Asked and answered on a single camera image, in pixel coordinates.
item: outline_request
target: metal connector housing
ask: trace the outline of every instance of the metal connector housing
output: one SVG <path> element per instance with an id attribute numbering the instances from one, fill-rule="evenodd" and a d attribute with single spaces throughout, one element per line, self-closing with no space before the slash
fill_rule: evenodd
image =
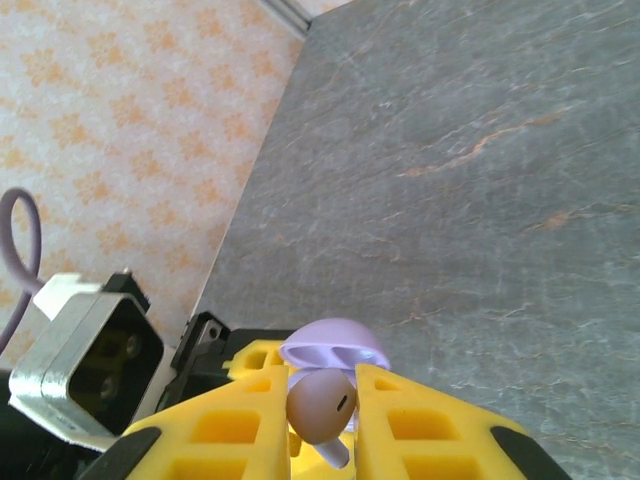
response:
<path id="1" fill-rule="evenodd" d="M 172 355 L 133 296 L 79 293 L 14 368 L 10 403 L 60 438 L 102 449 L 99 439 L 153 412 L 145 396 L 170 380 Z"/>

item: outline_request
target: earbud case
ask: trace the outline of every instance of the earbud case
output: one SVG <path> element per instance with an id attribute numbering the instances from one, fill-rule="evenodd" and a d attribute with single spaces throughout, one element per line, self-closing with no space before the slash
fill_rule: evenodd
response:
<path id="1" fill-rule="evenodd" d="M 346 318 L 317 320 L 296 330 L 280 346 L 280 356 L 299 369 L 289 377 L 289 390 L 309 373 L 323 368 L 342 370 L 354 387 L 359 363 L 391 369 L 373 332 Z M 355 429 L 356 416 L 354 413 L 346 431 Z"/>

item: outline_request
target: earbud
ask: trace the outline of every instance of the earbud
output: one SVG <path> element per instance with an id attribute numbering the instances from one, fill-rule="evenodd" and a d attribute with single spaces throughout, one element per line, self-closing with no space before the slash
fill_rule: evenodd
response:
<path id="1" fill-rule="evenodd" d="M 344 468 L 349 463 L 349 450 L 338 437 L 355 408 L 356 389 L 335 368 L 310 373 L 287 396 L 291 427 L 334 468 Z"/>

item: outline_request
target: earbud case lid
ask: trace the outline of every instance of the earbud case lid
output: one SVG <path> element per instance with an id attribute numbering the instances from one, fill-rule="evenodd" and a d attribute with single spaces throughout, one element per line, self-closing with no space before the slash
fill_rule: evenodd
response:
<path id="1" fill-rule="evenodd" d="M 300 369 L 355 370 L 359 363 L 391 368 L 373 332 L 346 318 L 325 318 L 296 330 L 280 346 L 280 356 Z"/>

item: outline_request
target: black plastic part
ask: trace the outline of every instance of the black plastic part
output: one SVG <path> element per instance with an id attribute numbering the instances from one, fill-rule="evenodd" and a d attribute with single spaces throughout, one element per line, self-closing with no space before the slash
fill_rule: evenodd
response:
<path id="1" fill-rule="evenodd" d="M 149 299 L 142 292 L 131 273 L 114 273 L 102 287 L 102 291 L 107 293 L 128 293 L 136 299 L 144 313 L 147 313 L 151 306 Z"/>
<path id="2" fill-rule="evenodd" d="M 211 321 L 218 335 L 211 340 L 204 328 Z M 165 389 L 158 410 L 222 387 L 231 380 L 224 362 L 254 340 L 285 340 L 295 330 L 230 330 L 210 312 L 195 315 L 187 325 L 180 346 L 172 362 L 178 371 L 176 378 Z"/>
<path id="3" fill-rule="evenodd" d="M 9 372 L 0 371 L 0 478 L 68 480 L 85 450 L 51 435 L 8 404 Z"/>
<path id="4" fill-rule="evenodd" d="M 212 335 L 211 331 L 205 332 L 205 329 L 214 329 L 215 335 Z M 176 354 L 171 360 L 171 366 L 181 371 L 187 364 L 189 357 L 191 356 L 193 349 L 199 344 L 200 339 L 211 340 L 226 340 L 229 338 L 231 330 L 224 323 L 222 323 L 215 315 L 210 312 L 202 312 L 194 315 L 185 329 L 182 338 L 180 339 L 180 345 L 176 350 Z"/>
<path id="5" fill-rule="evenodd" d="M 533 438 L 507 427 L 493 427 L 491 434 L 527 480 L 571 480 Z"/>
<path id="6" fill-rule="evenodd" d="M 162 435 L 148 427 L 120 438 L 80 476 L 80 480 L 126 480 Z"/>

